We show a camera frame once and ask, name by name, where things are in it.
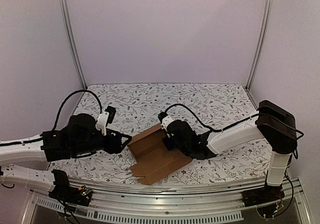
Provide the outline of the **brown cardboard box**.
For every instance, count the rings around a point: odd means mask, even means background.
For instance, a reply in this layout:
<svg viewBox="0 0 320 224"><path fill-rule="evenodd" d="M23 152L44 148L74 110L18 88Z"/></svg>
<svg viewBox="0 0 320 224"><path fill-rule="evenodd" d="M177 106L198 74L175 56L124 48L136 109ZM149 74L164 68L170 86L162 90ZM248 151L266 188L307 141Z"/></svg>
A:
<svg viewBox="0 0 320 224"><path fill-rule="evenodd" d="M153 185L192 162L178 149L167 150L163 139L166 132L156 124L135 135L128 145L136 164L129 169L136 181L142 185Z"/></svg>

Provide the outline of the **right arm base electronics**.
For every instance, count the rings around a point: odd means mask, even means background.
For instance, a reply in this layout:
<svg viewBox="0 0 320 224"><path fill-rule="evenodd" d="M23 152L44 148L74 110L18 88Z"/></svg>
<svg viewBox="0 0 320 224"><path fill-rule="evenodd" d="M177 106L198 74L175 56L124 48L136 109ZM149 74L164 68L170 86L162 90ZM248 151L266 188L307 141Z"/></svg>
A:
<svg viewBox="0 0 320 224"><path fill-rule="evenodd" d="M245 207L257 206L257 213L262 218L271 219L283 207L285 194L282 185L270 186L265 183L263 187L243 191L241 196Z"/></svg>

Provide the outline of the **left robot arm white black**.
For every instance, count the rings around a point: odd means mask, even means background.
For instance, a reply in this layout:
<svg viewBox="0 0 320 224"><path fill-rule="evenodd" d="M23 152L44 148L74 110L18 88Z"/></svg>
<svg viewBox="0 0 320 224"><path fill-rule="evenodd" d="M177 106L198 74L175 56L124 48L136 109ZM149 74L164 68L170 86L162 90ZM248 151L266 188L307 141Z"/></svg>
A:
<svg viewBox="0 0 320 224"><path fill-rule="evenodd" d="M1 184L23 184L48 192L54 190L63 201L70 201L75 194L64 171L40 171L17 164L81 159L99 151L119 154L132 137L107 128L108 124L107 112L101 113L97 119L81 113L71 116L67 126L61 130L53 129L26 139L1 142Z"/></svg>

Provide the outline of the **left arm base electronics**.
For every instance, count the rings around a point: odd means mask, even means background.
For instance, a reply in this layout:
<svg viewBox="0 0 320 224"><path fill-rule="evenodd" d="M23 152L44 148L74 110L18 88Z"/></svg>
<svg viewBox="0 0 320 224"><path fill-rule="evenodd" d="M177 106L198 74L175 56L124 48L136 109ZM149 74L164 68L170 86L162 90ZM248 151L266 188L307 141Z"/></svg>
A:
<svg viewBox="0 0 320 224"><path fill-rule="evenodd" d="M67 174L62 170L52 170L54 176L52 191L48 192L48 196L52 199L61 201L62 203L69 203L88 207L90 205L93 190L85 185L80 187L70 186Z"/></svg>

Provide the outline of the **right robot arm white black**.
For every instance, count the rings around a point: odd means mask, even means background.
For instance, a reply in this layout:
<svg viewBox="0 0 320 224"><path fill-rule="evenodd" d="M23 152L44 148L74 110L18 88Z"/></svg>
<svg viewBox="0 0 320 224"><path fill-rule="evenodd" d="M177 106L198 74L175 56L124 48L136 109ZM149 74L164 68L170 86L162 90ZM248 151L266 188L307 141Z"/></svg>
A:
<svg viewBox="0 0 320 224"><path fill-rule="evenodd" d="M203 134L196 134L186 121L173 119L167 110L158 114L158 120L167 135L164 139L166 148L178 149L196 160L211 159L238 145L265 139L271 146L271 158L265 186L258 192L262 202L269 202L278 194L290 158L297 155L298 140L304 136L296 128L295 117L268 100L261 101L248 117L221 129L199 121L208 129Z"/></svg>

